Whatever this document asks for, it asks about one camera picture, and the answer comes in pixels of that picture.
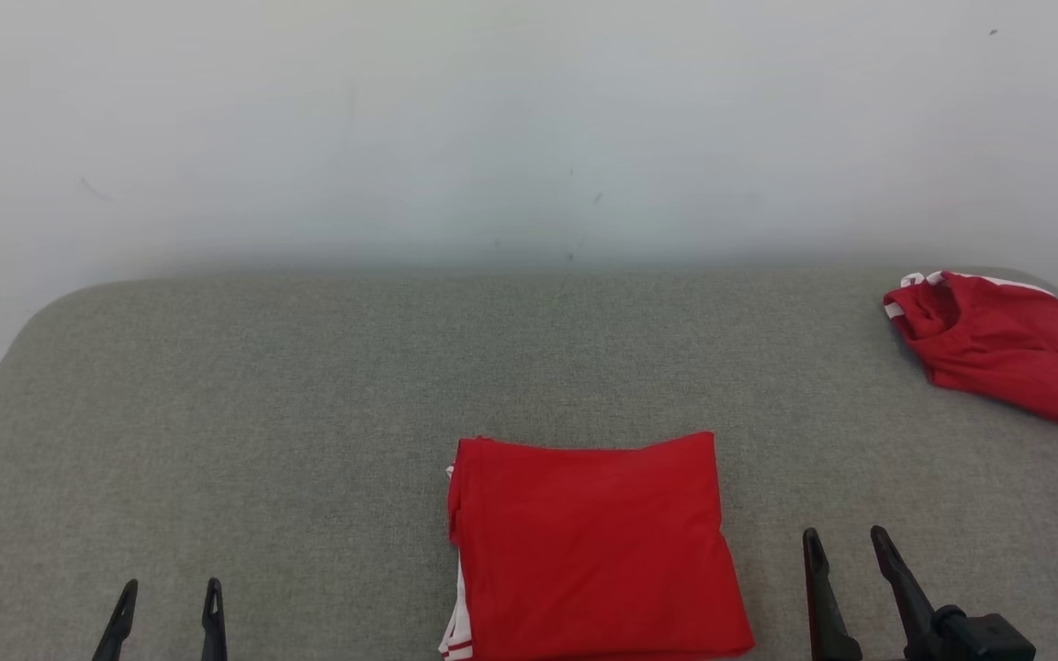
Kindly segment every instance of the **white wall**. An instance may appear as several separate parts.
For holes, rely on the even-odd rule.
[[[0,356],[96,281],[753,254],[1058,284],[1058,3],[0,0]]]

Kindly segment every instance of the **gray table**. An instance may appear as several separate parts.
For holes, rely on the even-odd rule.
[[[466,435],[717,433],[751,658],[807,658],[803,528],[865,658],[899,657],[868,540],[1058,660],[1058,424],[933,388],[880,297],[913,268],[129,281],[38,313],[0,369],[0,658],[437,658],[443,469]],[[1033,281],[1013,272],[988,275]]]

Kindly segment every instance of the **wall stain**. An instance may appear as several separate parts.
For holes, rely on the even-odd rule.
[[[97,191],[97,189],[92,184],[88,183],[88,179],[86,179],[84,177],[80,177],[79,184],[80,184],[80,189],[84,189],[84,192],[88,192],[89,196],[92,196],[93,198],[96,198],[97,200],[99,200],[102,202],[115,202],[116,201],[116,200],[113,200],[113,198],[110,198],[109,196],[106,196],[106,194]]]

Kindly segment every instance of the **white trim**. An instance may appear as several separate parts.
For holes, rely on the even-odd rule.
[[[455,464],[449,465],[449,480],[455,474]],[[458,644],[468,644],[468,647],[450,649]],[[463,586],[463,562],[456,562],[456,605],[452,609],[452,618],[449,619],[449,627],[443,631],[443,640],[440,642],[440,657],[444,661],[456,661],[458,658],[471,658],[471,616],[468,612],[467,590]]]
[[[1010,284],[1011,288],[1034,289],[1036,290],[1036,292],[1042,292],[1044,294],[1047,294],[1047,296],[1055,298],[1055,294],[1048,292],[1048,290],[1043,288],[1036,288],[1036,286],[1027,284],[1025,281],[1003,280],[1000,279],[1000,277],[990,277],[987,275],[973,275],[972,273],[956,273],[953,271],[951,271],[950,273],[953,273],[953,275],[961,275],[963,277],[982,277],[983,280],[993,281],[995,284]]]
[[[1023,289],[1034,289],[1036,292],[1041,292],[1047,294],[1055,298],[1055,294],[1048,292],[1048,290],[1043,288],[1036,288],[1034,284],[1027,284],[1025,281],[1014,281],[1014,280],[1003,280],[1002,277],[990,277],[988,275],[974,275],[973,273],[957,273],[956,271],[951,271],[953,275],[961,275],[962,277],[981,277],[981,279],[986,281],[993,281],[995,284],[1005,284],[1010,286],[1010,288],[1023,288]],[[914,284],[920,284],[923,281],[928,281],[929,284],[941,284],[945,281],[945,276],[942,275],[941,271],[935,271],[929,273],[929,275],[919,275],[919,273],[910,273],[900,279],[900,286],[902,288],[911,288]]]

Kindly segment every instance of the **red clothing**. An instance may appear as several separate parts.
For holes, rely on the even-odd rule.
[[[911,275],[884,310],[935,386],[982,393],[1058,422],[1058,300],[1021,281]]]
[[[449,513],[478,661],[686,661],[753,647],[720,535],[711,433],[636,451],[462,439]]]

